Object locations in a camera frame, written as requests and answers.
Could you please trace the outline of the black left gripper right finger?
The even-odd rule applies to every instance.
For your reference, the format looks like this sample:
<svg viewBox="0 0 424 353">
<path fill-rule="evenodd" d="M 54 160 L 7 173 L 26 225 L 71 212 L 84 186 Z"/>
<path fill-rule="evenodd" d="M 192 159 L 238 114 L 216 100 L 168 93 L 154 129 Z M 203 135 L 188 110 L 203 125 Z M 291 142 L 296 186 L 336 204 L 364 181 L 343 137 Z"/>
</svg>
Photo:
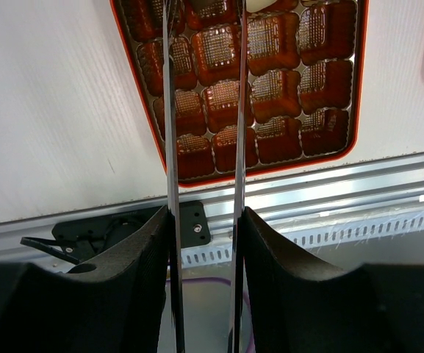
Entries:
<svg viewBox="0 0 424 353">
<path fill-rule="evenodd" d="M 424 352 L 424 265 L 346 271 L 250 208 L 242 230 L 258 352 Z"/>
</svg>

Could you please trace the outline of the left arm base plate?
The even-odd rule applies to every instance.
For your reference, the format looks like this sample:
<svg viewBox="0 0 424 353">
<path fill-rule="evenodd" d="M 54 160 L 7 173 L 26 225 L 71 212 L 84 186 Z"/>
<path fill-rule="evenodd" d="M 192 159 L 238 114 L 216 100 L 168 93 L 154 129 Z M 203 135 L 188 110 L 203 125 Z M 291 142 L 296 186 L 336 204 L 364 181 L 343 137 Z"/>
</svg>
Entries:
<svg viewBox="0 0 424 353">
<path fill-rule="evenodd" d="M 62 250 L 84 261 L 122 241 L 139 230 L 158 210 L 149 207 L 127 213 L 116 213 L 54 226 L 51 233 Z M 201 246 L 211 241 L 208 222 L 201 202 L 180 204 L 182 248 Z"/>
</svg>

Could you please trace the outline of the white shell chocolate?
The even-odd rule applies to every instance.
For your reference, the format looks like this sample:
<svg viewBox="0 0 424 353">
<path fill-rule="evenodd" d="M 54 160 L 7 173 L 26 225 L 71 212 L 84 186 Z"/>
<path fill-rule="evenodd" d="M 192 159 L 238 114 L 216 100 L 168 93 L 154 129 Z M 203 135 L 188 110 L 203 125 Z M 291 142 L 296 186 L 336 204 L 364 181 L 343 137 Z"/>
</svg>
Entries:
<svg viewBox="0 0 424 353">
<path fill-rule="evenodd" d="M 246 10 L 250 13 L 257 13 L 275 2 L 276 0 L 246 0 Z"/>
</svg>

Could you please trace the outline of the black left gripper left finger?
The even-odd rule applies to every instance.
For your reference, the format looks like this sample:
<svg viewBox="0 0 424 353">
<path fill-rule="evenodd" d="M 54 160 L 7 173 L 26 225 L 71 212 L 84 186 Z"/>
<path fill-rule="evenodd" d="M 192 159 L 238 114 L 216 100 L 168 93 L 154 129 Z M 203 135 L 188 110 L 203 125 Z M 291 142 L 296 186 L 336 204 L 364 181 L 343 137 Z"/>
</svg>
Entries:
<svg viewBox="0 0 424 353">
<path fill-rule="evenodd" d="M 168 211 L 66 273 L 0 263 L 0 352 L 155 352 Z"/>
</svg>

